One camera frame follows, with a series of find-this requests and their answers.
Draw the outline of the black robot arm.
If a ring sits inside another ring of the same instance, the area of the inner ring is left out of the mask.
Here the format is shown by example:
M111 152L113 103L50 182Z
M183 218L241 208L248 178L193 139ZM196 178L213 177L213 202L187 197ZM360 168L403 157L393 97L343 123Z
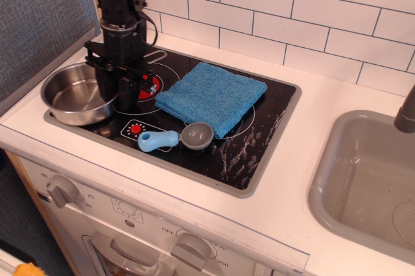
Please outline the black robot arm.
M146 0L97 0L101 11L103 42L89 41L86 62L96 70L99 92L104 101L118 99L118 109L126 111L139 98L140 91L152 88L152 70L144 59L150 47L143 12Z

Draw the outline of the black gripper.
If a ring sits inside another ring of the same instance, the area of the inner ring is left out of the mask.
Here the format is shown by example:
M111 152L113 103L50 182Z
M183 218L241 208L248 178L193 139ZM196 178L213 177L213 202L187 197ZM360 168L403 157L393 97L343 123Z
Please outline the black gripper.
M104 41L84 44L86 63L95 68L101 98L109 101L117 96L119 109L126 111L137 101L141 90L150 93L154 73L145 60L147 22L131 21L125 25L101 22Z

